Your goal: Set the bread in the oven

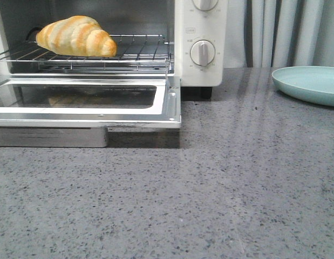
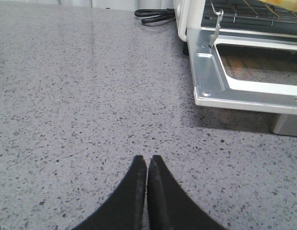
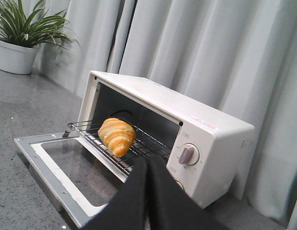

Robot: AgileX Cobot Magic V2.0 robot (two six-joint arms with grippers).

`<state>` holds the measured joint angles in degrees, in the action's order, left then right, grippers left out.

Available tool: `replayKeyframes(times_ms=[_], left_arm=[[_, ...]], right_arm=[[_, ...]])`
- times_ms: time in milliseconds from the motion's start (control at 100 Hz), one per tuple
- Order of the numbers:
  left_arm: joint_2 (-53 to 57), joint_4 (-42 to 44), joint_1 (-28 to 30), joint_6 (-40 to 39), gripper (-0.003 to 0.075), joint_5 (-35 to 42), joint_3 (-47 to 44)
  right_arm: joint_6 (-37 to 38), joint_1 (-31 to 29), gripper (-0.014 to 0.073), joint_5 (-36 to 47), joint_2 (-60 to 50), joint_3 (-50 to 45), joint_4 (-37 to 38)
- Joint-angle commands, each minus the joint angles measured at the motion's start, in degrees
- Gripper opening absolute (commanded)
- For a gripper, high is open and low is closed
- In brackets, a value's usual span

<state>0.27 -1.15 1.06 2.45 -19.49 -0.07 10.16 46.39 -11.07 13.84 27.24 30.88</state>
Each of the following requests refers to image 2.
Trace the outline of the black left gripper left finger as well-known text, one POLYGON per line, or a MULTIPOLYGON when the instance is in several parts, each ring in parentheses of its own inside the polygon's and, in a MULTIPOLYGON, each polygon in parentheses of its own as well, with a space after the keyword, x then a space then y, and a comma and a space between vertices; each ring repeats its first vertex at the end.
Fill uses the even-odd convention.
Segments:
POLYGON ((126 175, 102 206, 75 230, 140 230, 146 189, 147 167, 136 155, 126 175))

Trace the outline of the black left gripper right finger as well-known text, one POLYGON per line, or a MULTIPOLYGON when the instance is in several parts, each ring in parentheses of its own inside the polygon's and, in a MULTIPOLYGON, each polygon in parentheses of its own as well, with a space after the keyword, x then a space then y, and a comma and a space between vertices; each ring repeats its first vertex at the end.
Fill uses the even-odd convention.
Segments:
POLYGON ((147 205, 152 230, 224 229, 184 192, 160 155, 154 155, 149 165, 147 205))

